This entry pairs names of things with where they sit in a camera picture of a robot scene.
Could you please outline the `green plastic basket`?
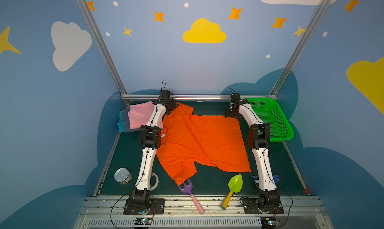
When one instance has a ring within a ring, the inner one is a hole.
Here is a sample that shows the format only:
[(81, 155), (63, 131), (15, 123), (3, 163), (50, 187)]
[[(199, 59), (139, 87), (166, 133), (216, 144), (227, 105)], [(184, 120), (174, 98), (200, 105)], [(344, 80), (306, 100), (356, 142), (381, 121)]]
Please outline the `green plastic basket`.
[(271, 126), (271, 142), (292, 140), (294, 131), (278, 102), (271, 98), (248, 98), (255, 114)]

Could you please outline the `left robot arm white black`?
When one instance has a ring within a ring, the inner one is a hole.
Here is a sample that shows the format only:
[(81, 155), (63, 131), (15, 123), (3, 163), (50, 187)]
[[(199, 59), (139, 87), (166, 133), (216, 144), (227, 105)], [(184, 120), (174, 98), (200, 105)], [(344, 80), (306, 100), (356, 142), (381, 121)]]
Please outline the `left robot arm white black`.
[(146, 125), (140, 127), (142, 161), (138, 180), (130, 195), (129, 202), (135, 207), (148, 209), (150, 207), (151, 175), (157, 150), (161, 145), (161, 129), (159, 123), (164, 115), (169, 115), (178, 107), (171, 91), (162, 89), (154, 109)]

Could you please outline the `orange t shirt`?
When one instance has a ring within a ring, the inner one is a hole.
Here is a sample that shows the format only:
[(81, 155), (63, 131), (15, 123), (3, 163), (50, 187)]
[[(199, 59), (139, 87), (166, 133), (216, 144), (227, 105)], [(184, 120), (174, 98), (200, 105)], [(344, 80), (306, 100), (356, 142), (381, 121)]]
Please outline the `orange t shirt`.
[(161, 166), (181, 185), (197, 173), (196, 163), (231, 173), (249, 173), (251, 167), (237, 119), (198, 116), (191, 106), (180, 104), (163, 119)]

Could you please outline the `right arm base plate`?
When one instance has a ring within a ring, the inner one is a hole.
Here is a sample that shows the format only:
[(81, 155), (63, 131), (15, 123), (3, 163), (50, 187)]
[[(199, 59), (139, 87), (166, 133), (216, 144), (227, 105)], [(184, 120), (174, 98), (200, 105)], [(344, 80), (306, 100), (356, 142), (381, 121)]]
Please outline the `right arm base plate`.
[(245, 214), (284, 214), (282, 204), (272, 206), (261, 206), (258, 198), (240, 197), (240, 204), (243, 206)]

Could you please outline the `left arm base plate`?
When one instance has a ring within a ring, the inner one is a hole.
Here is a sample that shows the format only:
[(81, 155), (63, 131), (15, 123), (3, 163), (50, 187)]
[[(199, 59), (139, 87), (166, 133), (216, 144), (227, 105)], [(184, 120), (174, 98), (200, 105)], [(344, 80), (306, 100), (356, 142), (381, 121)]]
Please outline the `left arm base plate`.
[(151, 198), (150, 206), (133, 205), (129, 200), (126, 201), (124, 207), (124, 215), (149, 215), (155, 213), (156, 215), (162, 215), (165, 209), (164, 198)]

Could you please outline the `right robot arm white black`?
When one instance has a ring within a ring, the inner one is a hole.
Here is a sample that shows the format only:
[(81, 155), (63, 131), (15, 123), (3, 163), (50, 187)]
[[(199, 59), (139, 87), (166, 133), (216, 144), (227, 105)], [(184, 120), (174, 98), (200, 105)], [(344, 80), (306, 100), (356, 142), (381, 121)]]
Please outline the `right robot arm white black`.
[(267, 207), (277, 207), (281, 203), (280, 193), (269, 161), (271, 126), (255, 113), (249, 100), (241, 98), (239, 93), (232, 93), (230, 117), (238, 119), (241, 116), (249, 125), (247, 144), (252, 149), (258, 170), (259, 208), (265, 210)]

